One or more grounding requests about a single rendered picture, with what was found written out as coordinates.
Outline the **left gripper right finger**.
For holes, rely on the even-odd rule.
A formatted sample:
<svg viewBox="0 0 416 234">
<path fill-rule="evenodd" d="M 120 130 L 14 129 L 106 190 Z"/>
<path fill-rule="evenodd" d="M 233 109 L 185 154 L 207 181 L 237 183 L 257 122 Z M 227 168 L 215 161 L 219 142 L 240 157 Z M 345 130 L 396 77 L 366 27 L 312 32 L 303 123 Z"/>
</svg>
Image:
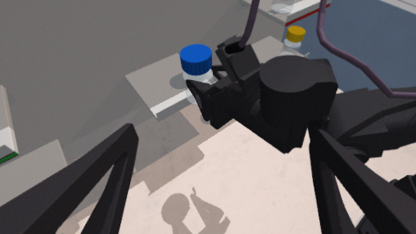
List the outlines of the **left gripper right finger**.
<svg viewBox="0 0 416 234">
<path fill-rule="evenodd" d="M 309 144 L 322 234 L 358 234 L 337 179 L 379 234 L 416 234 L 416 200 L 372 171 L 322 129 Z"/>
</svg>

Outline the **clear bottle with yellow cap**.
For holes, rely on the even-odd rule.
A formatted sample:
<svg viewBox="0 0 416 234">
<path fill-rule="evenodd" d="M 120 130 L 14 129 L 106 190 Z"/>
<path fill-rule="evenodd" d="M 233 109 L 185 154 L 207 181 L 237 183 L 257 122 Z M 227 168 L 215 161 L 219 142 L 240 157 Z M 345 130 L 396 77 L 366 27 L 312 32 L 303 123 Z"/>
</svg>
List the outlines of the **clear bottle with yellow cap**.
<svg viewBox="0 0 416 234">
<path fill-rule="evenodd" d="M 305 30 L 299 26 L 290 26 L 287 30 L 286 39 L 283 42 L 283 47 L 280 56 L 295 55 L 299 52 L 301 41 L 305 36 Z"/>
</svg>

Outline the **grey wall panel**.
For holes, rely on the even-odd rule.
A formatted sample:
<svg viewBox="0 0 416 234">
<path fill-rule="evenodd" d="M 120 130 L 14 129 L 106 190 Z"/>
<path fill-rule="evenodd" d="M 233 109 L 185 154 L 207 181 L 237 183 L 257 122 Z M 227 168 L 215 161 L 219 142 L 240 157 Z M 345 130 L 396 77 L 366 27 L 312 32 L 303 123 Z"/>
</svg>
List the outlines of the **grey wall panel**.
<svg viewBox="0 0 416 234">
<path fill-rule="evenodd" d="M 54 140 L 66 162 L 154 117 L 125 75 L 191 44 L 245 33 L 238 0 L 0 0 L 0 85 L 19 154 Z"/>
</svg>

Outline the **blue-capped clear bottle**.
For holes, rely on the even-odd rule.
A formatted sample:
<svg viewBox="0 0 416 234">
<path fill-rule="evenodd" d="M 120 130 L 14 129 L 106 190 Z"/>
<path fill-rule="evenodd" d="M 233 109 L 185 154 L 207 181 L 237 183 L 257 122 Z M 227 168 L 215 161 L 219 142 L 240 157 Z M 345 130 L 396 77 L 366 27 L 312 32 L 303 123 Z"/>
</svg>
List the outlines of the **blue-capped clear bottle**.
<svg viewBox="0 0 416 234">
<path fill-rule="evenodd" d="M 195 97 L 187 87 L 186 80 L 195 80 L 212 85 L 213 71 L 211 49 L 206 45 L 193 44 L 186 46 L 180 52 L 181 66 L 183 69 L 183 82 L 188 101 L 198 106 Z"/>
</svg>

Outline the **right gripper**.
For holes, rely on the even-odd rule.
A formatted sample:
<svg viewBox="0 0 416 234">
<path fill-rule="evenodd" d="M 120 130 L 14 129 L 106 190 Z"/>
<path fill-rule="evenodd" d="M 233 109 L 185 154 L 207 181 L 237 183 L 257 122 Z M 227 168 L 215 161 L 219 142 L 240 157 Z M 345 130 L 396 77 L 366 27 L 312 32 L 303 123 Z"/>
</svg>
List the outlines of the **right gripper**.
<svg viewBox="0 0 416 234">
<path fill-rule="evenodd" d="M 222 65 L 213 65 L 213 75 L 219 81 L 210 85 L 187 79 L 187 87 L 195 97 L 203 119 L 210 121 L 216 130 L 235 119 L 254 132 L 253 117 L 260 114 L 260 68 L 264 63 L 259 62 L 251 44 L 226 61 L 236 82 L 219 73 L 225 71 Z"/>
</svg>

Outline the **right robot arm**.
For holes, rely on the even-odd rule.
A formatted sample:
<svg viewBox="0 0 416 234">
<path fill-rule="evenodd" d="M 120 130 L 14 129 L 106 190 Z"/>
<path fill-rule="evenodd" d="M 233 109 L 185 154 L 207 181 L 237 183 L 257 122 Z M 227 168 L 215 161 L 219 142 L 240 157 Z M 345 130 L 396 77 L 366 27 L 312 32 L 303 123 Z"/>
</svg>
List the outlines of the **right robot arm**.
<svg viewBox="0 0 416 234">
<path fill-rule="evenodd" d="M 364 164 L 416 142 L 416 96 L 389 98 L 380 88 L 337 89 L 328 59 L 285 55 L 266 61 L 253 133 L 289 154 L 302 148 L 306 129 L 310 141 L 322 129 Z"/>
</svg>

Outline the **clear bottle with red cap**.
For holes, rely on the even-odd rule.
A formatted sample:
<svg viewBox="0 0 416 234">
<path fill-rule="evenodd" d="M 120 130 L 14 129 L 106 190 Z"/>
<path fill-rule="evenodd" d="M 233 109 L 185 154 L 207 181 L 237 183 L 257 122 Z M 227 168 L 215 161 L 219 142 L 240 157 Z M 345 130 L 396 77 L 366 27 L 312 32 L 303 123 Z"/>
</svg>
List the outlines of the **clear bottle with red cap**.
<svg viewBox="0 0 416 234">
<path fill-rule="evenodd" d="M 280 15 L 287 15 L 292 12 L 296 0 L 273 0 L 271 9 Z"/>
</svg>

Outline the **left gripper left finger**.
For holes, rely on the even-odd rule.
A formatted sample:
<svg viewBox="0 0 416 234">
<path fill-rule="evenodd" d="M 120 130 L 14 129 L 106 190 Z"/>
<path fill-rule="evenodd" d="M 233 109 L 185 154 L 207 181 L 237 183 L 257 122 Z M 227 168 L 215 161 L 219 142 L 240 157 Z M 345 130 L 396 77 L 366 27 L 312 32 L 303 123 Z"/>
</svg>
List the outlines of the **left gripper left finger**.
<svg viewBox="0 0 416 234">
<path fill-rule="evenodd" d="M 138 135 L 125 124 L 81 158 L 0 206 L 0 234 L 56 234 L 113 166 L 80 234 L 119 234 Z"/>
</svg>

